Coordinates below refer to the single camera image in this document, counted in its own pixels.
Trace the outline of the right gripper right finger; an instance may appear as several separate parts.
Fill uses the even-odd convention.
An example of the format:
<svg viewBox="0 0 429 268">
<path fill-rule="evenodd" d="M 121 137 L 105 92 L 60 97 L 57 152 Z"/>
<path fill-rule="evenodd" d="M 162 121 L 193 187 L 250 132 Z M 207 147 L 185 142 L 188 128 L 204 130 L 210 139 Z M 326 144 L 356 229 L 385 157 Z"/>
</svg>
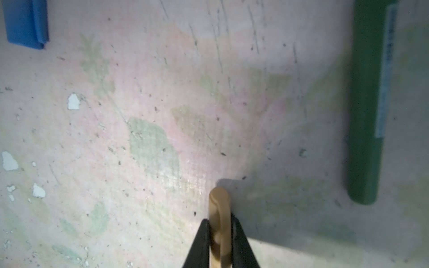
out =
<svg viewBox="0 0 429 268">
<path fill-rule="evenodd" d="M 232 267 L 260 268 L 247 236 L 234 214 L 231 214 Z"/>
</svg>

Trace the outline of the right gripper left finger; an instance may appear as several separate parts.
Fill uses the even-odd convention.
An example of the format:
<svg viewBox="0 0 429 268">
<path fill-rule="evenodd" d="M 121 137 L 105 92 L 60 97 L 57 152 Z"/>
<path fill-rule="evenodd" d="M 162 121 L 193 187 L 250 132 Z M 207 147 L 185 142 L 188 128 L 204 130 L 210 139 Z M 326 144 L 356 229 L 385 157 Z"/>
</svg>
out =
<svg viewBox="0 0 429 268">
<path fill-rule="evenodd" d="M 208 219 L 202 220 L 182 268 L 210 267 L 211 228 Z"/>
</svg>

